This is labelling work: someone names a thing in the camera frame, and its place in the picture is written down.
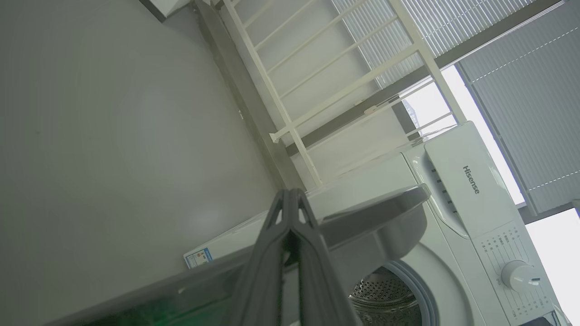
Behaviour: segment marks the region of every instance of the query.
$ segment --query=metal railing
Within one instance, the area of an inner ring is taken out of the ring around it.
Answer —
[[[296,147],[298,148],[298,152],[300,153],[304,162],[306,163],[306,166],[308,168],[308,171],[310,172],[311,177],[314,180],[314,183],[317,186],[322,185],[322,180],[318,174],[318,170],[314,166],[314,162],[312,161],[312,159],[309,155],[310,150],[313,150],[313,149],[321,146],[322,144],[330,141],[331,139],[336,138],[339,134],[341,134],[342,132],[344,132],[348,128],[352,127],[353,125],[357,125],[359,123],[362,123],[363,121],[366,121],[372,117],[375,117],[376,113],[381,112],[381,111],[385,111],[385,110],[393,107],[393,105],[395,105],[396,103],[399,103],[400,101],[405,99],[407,96],[417,92],[418,90],[422,89],[423,87],[430,84],[431,82],[434,82],[437,85],[437,87],[439,88],[439,91],[441,92],[443,99],[445,100],[445,102],[447,103],[447,106],[450,109],[450,112],[435,119],[434,121],[430,122],[428,125],[416,128],[415,130],[407,133],[407,135],[411,135],[411,134],[413,134],[413,133],[415,133],[415,132],[417,132],[417,131],[419,131],[419,130],[421,130],[429,125],[432,125],[433,123],[435,123],[441,119],[444,119],[445,117],[447,117],[449,115],[453,115],[457,123],[461,123],[461,122],[466,121],[466,118],[465,118],[463,112],[459,108],[459,104],[457,103],[456,99],[453,97],[451,89],[447,85],[445,79],[443,78],[443,75],[441,74],[439,67],[437,66],[437,64],[434,61],[434,57],[433,57],[431,50],[427,47],[425,41],[422,39],[421,35],[419,34],[418,28],[415,25],[415,22],[411,18],[410,14],[406,10],[406,8],[402,5],[400,0],[386,0],[393,8],[393,11],[395,12],[395,16],[393,16],[392,18],[390,18],[387,21],[385,21],[384,23],[382,23],[379,27],[372,30],[365,37],[361,38],[360,40],[358,40],[357,42],[355,42],[354,44],[352,44],[351,46],[349,46],[345,50],[341,51],[338,55],[336,55],[332,59],[328,60],[326,63],[321,65],[319,68],[317,68],[315,71],[313,71],[311,74],[309,74],[306,78],[304,78],[298,84],[291,87],[289,90],[287,90],[282,95],[278,94],[278,91],[276,90],[274,84],[272,83],[272,80],[270,79],[269,74],[272,71],[274,71],[275,69],[277,69],[278,67],[280,67],[282,64],[284,64],[286,61],[288,61],[291,57],[293,57],[294,55],[299,53],[301,50],[303,50],[308,44],[310,44],[315,39],[320,37],[320,35],[323,32],[325,32],[326,30],[331,28],[333,25],[335,25],[336,23],[341,21],[346,15],[348,15],[350,12],[352,12],[357,7],[361,6],[367,0],[358,0],[357,2],[352,4],[351,7],[347,8],[342,13],[338,14],[338,16],[336,16],[334,19],[332,19],[326,26],[324,26],[322,29],[315,32],[312,36],[308,37],[308,39],[306,39],[302,44],[300,44],[298,47],[296,47],[294,50],[292,50],[290,52],[290,54],[288,54],[283,59],[278,61],[276,64],[274,64],[268,70],[264,67],[264,64],[262,63],[262,60],[258,54],[258,49],[260,49],[266,42],[274,39],[276,34],[279,32],[279,30],[281,30],[283,27],[287,26],[292,20],[296,19],[300,14],[302,14],[304,11],[306,11],[306,9],[309,8],[314,2],[323,1],[323,0],[309,0],[309,1],[307,1],[304,5],[302,5],[302,7],[300,7],[294,14],[292,14],[284,22],[282,22],[281,25],[279,25],[274,31],[272,31],[268,36],[266,36],[257,45],[253,44],[252,40],[250,39],[250,37],[246,31],[246,28],[248,26],[250,26],[250,24],[252,24],[261,14],[263,14],[266,11],[266,9],[268,9],[273,4],[274,1],[279,1],[279,0],[268,0],[266,2],[266,4],[263,5],[261,8],[259,8],[246,22],[241,21],[238,13],[235,10],[235,5],[237,3],[239,3],[240,0],[233,0],[233,1],[223,0],[223,1],[224,1],[224,5],[225,5],[229,15],[231,16],[231,18],[235,24],[236,29],[240,33],[240,36],[244,42],[244,45],[246,46],[248,52],[250,53],[250,56],[253,60],[253,63],[258,68],[258,72],[260,74],[260,77],[263,79],[263,81],[266,85],[266,88],[267,88],[268,92],[270,93],[270,96],[274,100],[274,104],[276,106],[276,109],[278,110],[278,112],[282,116],[282,120],[284,121],[285,126],[282,129],[280,129],[276,133],[270,134],[272,141],[277,143],[278,141],[280,141],[280,138],[282,138],[282,136],[289,133],[290,136],[292,137],[292,140],[296,144]],[[356,81],[352,82],[347,87],[344,87],[339,92],[335,93],[334,95],[330,96],[326,100],[322,101],[320,104],[311,108],[308,112],[304,113],[303,115],[301,115],[297,119],[295,119],[295,120],[290,119],[290,115],[288,114],[288,111],[286,110],[286,108],[284,107],[284,104],[282,102],[283,97],[285,97],[286,95],[293,92],[295,89],[297,89],[298,87],[300,87],[301,85],[306,83],[308,80],[311,80],[314,76],[316,76],[321,71],[323,71],[324,69],[329,67],[332,63],[336,62],[338,59],[340,59],[342,56],[344,56],[347,52],[358,47],[360,44],[362,44],[368,38],[373,36],[375,33],[377,33],[378,31],[380,31],[383,28],[386,28],[387,26],[391,25],[395,21],[400,21],[402,26],[406,30],[408,38],[412,42],[412,44],[410,46],[403,49],[401,52],[394,55],[389,60],[386,60],[381,65],[375,67],[374,69],[372,69],[371,71],[369,71],[368,73],[366,73],[365,75],[363,75],[362,77],[357,79]],[[386,103],[383,106],[375,107],[372,110],[367,110],[365,112],[367,114],[366,117],[364,117],[363,119],[360,119],[359,121],[355,122],[354,124],[351,124],[347,128],[340,130],[339,132],[326,138],[325,140],[321,141],[320,143],[315,144],[311,148],[306,148],[306,146],[304,146],[304,143],[302,142],[302,139],[296,130],[296,128],[298,126],[304,124],[306,121],[312,119],[317,114],[328,109],[333,104],[338,102],[340,99],[342,99],[345,96],[347,96],[348,94],[354,92],[356,89],[360,88],[361,86],[365,85],[366,83],[371,82],[376,77],[381,75],[381,73],[383,73],[384,71],[388,70],[389,68],[392,68],[397,63],[403,61],[404,59],[406,59],[406,58],[408,58],[416,53],[421,57],[424,65],[426,66],[427,70],[429,71],[429,73],[433,77],[431,82],[429,82],[425,85],[422,85],[420,88],[415,89],[414,91],[406,94],[405,96],[402,96],[401,98],[399,98],[391,103]]]

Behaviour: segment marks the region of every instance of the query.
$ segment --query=control panel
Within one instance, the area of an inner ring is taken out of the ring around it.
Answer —
[[[472,241],[511,325],[527,323],[554,310],[548,277],[535,251],[526,250],[533,248],[531,239],[516,222]]]

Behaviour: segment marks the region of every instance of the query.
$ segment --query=washing machine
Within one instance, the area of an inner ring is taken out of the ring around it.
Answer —
[[[345,209],[416,184],[426,184],[432,195],[423,204],[425,232],[405,256],[383,261],[374,234],[331,252],[363,324],[569,324],[471,122],[429,140],[416,139],[308,196],[324,223]],[[188,267],[253,245],[264,219],[265,213],[186,253]]]

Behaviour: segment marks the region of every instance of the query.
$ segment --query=washing machine drum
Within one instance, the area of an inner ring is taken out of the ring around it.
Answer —
[[[380,267],[363,278],[349,298],[363,325],[421,325],[419,302],[394,273]]]

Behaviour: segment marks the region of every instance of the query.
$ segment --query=white washing machine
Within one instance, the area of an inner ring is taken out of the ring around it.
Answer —
[[[309,192],[320,223],[394,190],[424,183],[427,228],[398,261],[381,261],[373,235],[331,252],[345,289],[384,266],[411,290],[423,325],[522,325],[567,320],[524,223],[475,126],[417,140]],[[253,245],[265,214],[188,252],[190,268]]]

